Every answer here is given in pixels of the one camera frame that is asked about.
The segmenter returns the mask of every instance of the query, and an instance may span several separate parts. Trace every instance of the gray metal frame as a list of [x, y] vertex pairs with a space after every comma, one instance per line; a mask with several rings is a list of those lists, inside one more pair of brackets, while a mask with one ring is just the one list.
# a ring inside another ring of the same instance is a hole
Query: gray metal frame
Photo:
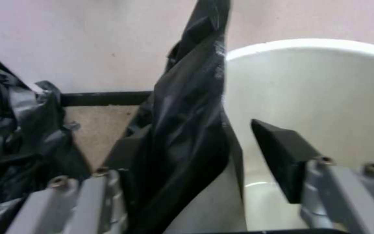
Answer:
[[362, 173], [335, 166], [332, 160], [306, 166], [301, 217], [311, 228], [341, 223], [350, 233], [374, 234], [374, 171]]

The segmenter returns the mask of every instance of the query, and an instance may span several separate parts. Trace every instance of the plastic bag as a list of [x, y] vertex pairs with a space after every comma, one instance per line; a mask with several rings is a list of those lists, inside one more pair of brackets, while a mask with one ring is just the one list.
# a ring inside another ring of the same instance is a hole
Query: plastic bag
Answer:
[[[71, 132], [63, 127], [60, 92], [48, 82], [37, 85], [43, 93], [0, 69], [0, 203], [45, 189], [57, 175], [90, 176]], [[0, 216], [6, 218], [11, 209], [1, 207]]]
[[154, 92], [104, 163], [120, 172], [131, 234], [164, 231], [227, 164], [221, 99], [229, 7], [198, 1]]

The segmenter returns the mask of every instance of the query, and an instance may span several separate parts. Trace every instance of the beige tiled floor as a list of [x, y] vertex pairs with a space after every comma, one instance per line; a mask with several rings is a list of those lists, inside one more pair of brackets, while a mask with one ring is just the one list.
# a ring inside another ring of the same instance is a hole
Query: beige tiled floor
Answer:
[[100, 166], [138, 106], [67, 107], [66, 122], [76, 121], [74, 142], [88, 160], [92, 170]]

